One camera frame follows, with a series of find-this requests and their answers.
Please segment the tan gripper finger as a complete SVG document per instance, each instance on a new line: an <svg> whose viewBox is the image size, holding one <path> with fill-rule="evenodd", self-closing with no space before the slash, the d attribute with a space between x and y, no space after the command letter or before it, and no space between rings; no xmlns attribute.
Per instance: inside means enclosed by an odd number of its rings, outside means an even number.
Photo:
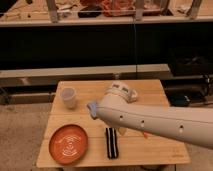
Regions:
<svg viewBox="0 0 213 171"><path fill-rule="evenodd" d="M122 136L124 136L125 133L126 133L126 131L127 131L127 129L124 128L124 127L119 127L119 128L117 128L116 130L117 130L117 131L119 132L119 134L122 135Z"/></svg>

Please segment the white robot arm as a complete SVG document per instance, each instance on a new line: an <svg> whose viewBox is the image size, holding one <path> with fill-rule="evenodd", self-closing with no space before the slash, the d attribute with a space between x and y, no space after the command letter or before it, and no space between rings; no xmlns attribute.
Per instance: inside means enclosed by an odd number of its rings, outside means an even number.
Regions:
<svg viewBox="0 0 213 171"><path fill-rule="evenodd" d="M213 109L136 105L136 99L135 90L115 81L91 116L114 126L213 149Z"/></svg>

